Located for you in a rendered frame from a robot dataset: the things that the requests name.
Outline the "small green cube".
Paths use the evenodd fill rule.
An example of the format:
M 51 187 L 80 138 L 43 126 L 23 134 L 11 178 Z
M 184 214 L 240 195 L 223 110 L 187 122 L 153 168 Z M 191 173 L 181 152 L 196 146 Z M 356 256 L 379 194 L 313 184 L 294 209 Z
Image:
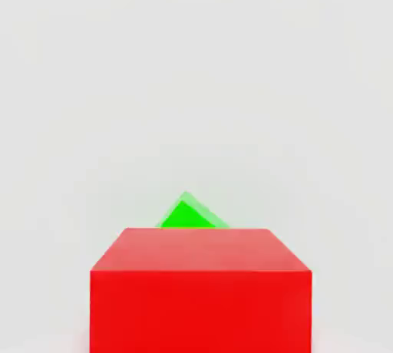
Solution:
M 161 229 L 229 229 L 227 223 L 187 191 L 180 195 L 156 227 Z

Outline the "small red cube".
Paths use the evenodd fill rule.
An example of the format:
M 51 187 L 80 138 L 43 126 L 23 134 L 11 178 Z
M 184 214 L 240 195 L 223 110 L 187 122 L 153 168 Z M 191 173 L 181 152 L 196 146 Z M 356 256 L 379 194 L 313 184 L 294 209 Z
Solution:
M 312 272 L 267 229 L 126 229 L 90 272 L 89 353 L 312 353 Z

